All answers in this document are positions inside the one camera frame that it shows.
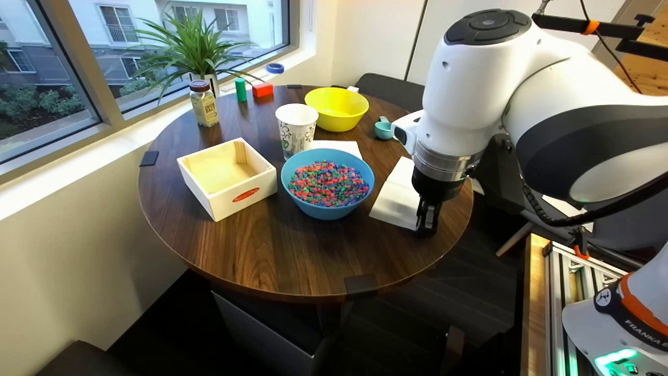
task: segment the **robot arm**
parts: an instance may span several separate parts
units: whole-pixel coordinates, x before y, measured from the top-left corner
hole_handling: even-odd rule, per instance
[[[667,176],[668,99],[629,90],[578,44],[552,38],[515,10],[457,21],[435,53],[415,128],[418,233],[506,129],[524,181],[597,204]]]

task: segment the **potted plant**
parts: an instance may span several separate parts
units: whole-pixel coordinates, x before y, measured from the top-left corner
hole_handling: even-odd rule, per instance
[[[144,20],[144,24],[148,30],[138,30],[138,33],[163,48],[143,56],[140,75],[148,77],[150,85],[163,85],[161,96],[175,79],[188,77],[199,124],[218,124],[215,73],[223,63],[234,60],[230,51],[237,44],[222,41],[223,31],[215,27],[215,21],[207,24],[203,13],[185,20],[167,15],[166,26],[150,20]]]

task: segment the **paper cup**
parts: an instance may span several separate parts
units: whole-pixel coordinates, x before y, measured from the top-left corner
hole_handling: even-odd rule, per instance
[[[310,149],[318,121],[318,110],[313,106],[290,102],[276,110],[276,120],[284,158]]]

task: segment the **floor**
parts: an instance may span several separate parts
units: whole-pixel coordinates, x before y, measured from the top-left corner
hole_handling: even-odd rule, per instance
[[[461,244],[427,276],[357,304],[321,375],[438,375],[451,326],[465,333],[465,354],[447,375],[514,375],[520,363],[522,244],[503,260],[496,251],[522,224],[476,196]],[[273,375],[230,339],[207,281],[190,272],[109,354],[146,376]]]

